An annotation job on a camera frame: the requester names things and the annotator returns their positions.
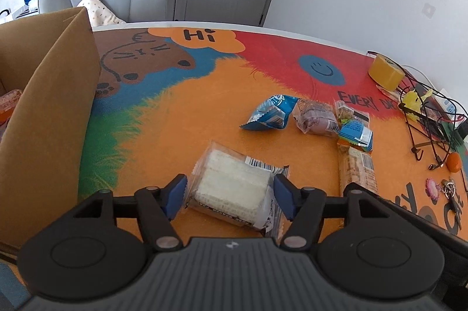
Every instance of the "cartoon cat illustration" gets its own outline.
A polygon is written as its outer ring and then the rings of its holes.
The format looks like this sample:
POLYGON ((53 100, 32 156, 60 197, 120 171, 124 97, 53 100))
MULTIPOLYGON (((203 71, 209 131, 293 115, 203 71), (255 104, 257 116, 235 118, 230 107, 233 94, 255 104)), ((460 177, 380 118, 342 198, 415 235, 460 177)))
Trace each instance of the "cartoon cat illustration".
POLYGON ((146 30, 135 33, 135 29, 113 30, 109 35, 100 35, 105 32, 95 35, 102 67, 97 98, 112 96, 119 90, 120 83, 139 83, 148 73, 170 67, 195 68, 193 57, 177 44, 166 42, 164 37, 153 36, 146 30), (128 43, 108 50, 109 46, 116 45, 116 36, 120 43, 126 40, 128 43))

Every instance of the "blue snack bag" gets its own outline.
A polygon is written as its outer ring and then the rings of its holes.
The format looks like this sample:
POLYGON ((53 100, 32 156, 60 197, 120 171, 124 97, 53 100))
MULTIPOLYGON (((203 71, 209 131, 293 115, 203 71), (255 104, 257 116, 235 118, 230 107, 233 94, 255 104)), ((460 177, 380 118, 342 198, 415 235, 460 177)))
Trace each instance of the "blue snack bag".
POLYGON ((284 129, 288 118, 299 98, 278 94, 257 106, 246 124, 240 125, 245 130, 284 129))

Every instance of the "white wafer snack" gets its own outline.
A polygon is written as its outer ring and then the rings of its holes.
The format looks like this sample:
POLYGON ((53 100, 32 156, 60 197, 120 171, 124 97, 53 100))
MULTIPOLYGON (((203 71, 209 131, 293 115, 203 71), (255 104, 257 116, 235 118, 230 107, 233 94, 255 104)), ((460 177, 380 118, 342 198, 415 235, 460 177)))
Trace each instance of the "white wafer snack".
POLYGON ((209 208, 254 224, 270 180, 270 171, 212 150, 194 199, 209 208))

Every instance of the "tape roll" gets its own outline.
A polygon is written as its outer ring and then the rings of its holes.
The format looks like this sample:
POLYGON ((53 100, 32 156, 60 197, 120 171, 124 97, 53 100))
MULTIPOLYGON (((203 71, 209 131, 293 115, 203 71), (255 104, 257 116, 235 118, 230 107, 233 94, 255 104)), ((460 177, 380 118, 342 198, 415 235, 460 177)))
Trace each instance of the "tape roll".
POLYGON ((368 73, 378 85, 390 92, 393 92, 405 77, 405 73, 394 62, 380 53, 375 57, 368 73))

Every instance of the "pink keychain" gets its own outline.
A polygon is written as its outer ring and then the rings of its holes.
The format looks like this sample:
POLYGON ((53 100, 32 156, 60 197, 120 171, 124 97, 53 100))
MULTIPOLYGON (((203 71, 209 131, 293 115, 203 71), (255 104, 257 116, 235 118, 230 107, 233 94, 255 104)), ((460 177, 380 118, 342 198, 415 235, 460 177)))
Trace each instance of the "pink keychain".
POLYGON ((441 191, 441 186, 437 184, 434 179, 432 178, 427 178, 426 179, 426 194, 429 196, 432 200, 438 200, 439 198, 439 193, 441 191))

